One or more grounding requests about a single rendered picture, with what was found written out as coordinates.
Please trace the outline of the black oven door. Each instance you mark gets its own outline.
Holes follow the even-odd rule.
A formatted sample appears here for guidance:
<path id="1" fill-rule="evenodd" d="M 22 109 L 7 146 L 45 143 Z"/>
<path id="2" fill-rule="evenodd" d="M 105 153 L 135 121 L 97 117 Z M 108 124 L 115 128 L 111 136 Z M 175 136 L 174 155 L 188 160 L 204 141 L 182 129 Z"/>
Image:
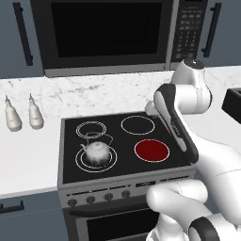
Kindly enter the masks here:
<path id="1" fill-rule="evenodd" d="M 159 214 L 150 208 L 97 217 L 63 210 L 69 241 L 146 241 Z"/>

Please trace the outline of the grey cupboard door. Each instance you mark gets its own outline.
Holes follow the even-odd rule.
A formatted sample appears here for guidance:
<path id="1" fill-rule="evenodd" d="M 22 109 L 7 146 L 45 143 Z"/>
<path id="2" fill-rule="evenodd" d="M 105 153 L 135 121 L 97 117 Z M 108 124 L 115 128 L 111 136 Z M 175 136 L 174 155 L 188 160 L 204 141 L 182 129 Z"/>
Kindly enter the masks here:
<path id="1" fill-rule="evenodd" d="M 220 3 L 210 55 L 204 57 L 211 22 Z M 241 65 L 241 0 L 208 0 L 197 59 L 206 67 Z"/>
<path id="2" fill-rule="evenodd" d="M 32 66 L 25 63 L 13 2 L 20 2 L 24 10 L 24 24 L 33 56 Z M 30 0 L 0 0 L 0 78 L 39 76 L 44 76 L 44 73 Z"/>

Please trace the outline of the grey drawer front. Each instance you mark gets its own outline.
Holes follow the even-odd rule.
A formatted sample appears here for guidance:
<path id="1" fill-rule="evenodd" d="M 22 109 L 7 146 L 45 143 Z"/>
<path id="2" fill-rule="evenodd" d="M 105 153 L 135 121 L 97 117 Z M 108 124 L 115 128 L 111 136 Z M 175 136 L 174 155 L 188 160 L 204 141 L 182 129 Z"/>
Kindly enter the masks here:
<path id="1" fill-rule="evenodd" d="M 24 202 L 24 210 L 0 214 L 0 241 L 69 241 L 56 191 L 0 199 L 5 206 Z"/>

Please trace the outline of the black and steel microwave oven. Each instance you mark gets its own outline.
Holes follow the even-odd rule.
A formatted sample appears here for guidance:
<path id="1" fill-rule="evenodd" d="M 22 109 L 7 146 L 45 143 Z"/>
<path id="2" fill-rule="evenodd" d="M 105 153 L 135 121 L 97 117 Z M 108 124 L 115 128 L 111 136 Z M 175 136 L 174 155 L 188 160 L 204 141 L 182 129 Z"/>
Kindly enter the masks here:
<path id="1" fill-rule="evenodd" d="M 199 49 L 207 0 L 30 0 L 48 77 L 174 70 Z"/>

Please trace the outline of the white squeeze bottle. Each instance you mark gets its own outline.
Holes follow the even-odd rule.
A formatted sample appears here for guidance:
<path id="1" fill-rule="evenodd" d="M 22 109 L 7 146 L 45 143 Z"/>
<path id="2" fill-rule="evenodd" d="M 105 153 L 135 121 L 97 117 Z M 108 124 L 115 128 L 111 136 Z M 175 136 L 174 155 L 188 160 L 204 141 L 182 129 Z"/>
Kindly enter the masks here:
<path id="1" fill-rule="evenodd" d="M 22 120 L 17 113 L 15 107 L 11 104 L 11 101 L 8 97 L 5 99 L 6 103 L 6 123 L 7 127 L 11 132 L 18 132 L 22 129 Z"/>
<path id="2" fill-rule="evenodd" d="M 30 126 L 35 130 L 41 129 L 44 125 L 44 119 L 43 119 L 42 114 L 40 113 L 40 109 L 36 105 L 32 95 L 29 95 L 28 114 L 29 114 Z"/>

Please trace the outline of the black and steel stove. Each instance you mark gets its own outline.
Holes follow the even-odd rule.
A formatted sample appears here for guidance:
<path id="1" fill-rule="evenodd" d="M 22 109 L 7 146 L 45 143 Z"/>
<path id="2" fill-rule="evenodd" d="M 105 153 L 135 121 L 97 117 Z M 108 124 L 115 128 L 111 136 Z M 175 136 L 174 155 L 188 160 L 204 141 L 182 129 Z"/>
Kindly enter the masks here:
<path id="1" fill-rule="evenodd" d="M 110 135 L 109 159 L 89 162 L 81 145 L 87 144 L 87 133 Z M 57 191 L 62 211 L 66 208 L 125 199 L 121 192 L 129 190 L 130 198 L 145 197 L 147 189 L 159 183 L 192 178 L 195 168 L 184 160 L 176 142 L 162 122 L 144 112 L 63 119 L 60 129 Z M 76 199 L 74 207 L 68 200 Z"/>

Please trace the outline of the white kettle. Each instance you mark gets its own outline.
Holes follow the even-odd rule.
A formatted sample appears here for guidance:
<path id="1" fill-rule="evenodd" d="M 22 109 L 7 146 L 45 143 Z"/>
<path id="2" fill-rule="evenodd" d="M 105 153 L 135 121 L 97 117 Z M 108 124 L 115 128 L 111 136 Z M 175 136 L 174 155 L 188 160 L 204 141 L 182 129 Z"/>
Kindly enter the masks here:
<path id="1" fill-rule="evenodd" d="M 87 160 L 91 163 L 99 163 L 109 159 L 110 145 L 113 137 L 97 132 L 87 133 L 87 144 L 81 147 L 87 156 Z"/>

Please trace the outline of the black box appliance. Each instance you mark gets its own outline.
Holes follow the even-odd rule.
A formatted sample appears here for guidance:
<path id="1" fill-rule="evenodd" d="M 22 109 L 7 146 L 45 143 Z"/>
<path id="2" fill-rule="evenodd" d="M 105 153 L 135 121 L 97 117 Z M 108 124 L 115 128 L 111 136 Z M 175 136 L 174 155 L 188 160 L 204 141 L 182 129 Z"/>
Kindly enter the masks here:
<path id="1" fill-rule="evenodd" d="M 241 124 L 241 88 L 227 89 L 222 110 Z"/>

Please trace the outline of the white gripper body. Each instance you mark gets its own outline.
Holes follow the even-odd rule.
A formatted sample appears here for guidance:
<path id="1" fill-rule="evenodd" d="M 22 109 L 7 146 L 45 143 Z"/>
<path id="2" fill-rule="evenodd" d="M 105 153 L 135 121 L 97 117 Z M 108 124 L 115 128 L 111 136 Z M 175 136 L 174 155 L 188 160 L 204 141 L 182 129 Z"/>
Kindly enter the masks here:
<path id="1" fill-rule="evenodd" d="M 148 101 L 145 105 L 145 112 L 148 116 L 157 118 L 159 113 L 156 110 L 153 101 Z"/>

